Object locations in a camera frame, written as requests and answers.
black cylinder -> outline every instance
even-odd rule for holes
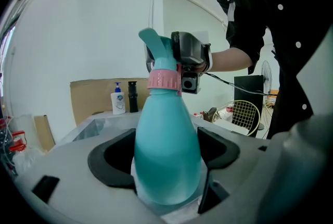
[[[129,81],[129,99],[130,99],[130,112],[138,112],[137,108],[137,93],[136,93],[136,81]]]

cardboard box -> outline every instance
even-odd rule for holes
[[[47,116],[35,116],[34,120],[37,137],[39,142],[41,143],[42,148],[46,151],[50,151],[51,148],[55,145],[55,142],[53,140],[51,129],[48,124]]]
[[[136,82],[138,108],[143,108],[149,91],[147,79],[104,79],[82,80],[70,83],[71,100],[76,125],[97,112],[112,111],[110,94],[116,88],[116,82],[124,92],[126,111],[130,111],[129,81]]]

teal spray bottle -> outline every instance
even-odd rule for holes
[[[147,98],[136,130],[134,160],[140,185],[158,204],[188,199],[200,180],[200,147],[188,110],[179,95],[181,81],[171,40],[144,29],[139,37],[155,59]]]

white wall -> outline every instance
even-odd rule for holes
[[[147,77],[137,34],[152,23],[163,29],[162,0],[151,1],[33,0],[10,44],[7,108],[14,116],[47,115],[57,142],[75,127],[70,82]],[[160,19],[152,21],[152,10]]]
[[[189,0],[163,0],[164,35],[170,36],[172,31],[202,31],[209,33],[212,52],[219,52],[229,48],[225,39],[222,23],[206,10]],[[261,65],[267,60],[272,67],[273,88],[278,88],[278,64],[271,53],[272,44],[262,48],[261,58],[254,74],[261,74]],[[235,76],[247,75],[247,69],[234,72],[216,72],[220,78],[233,82]],[[233,99],[234,89],[212,77],[204,75],[200,80],[201,91],[197,94],[183,94],[183,99],[190,113],[219,107]]]

black shirt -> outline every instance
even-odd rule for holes
[[[251,58],[253,73],[269,28],[280,65],[280,89],[268,138],[312,115],[296,75],[310,59],[332,21],[332,0],[217,0],[228,17],[230,47]]]

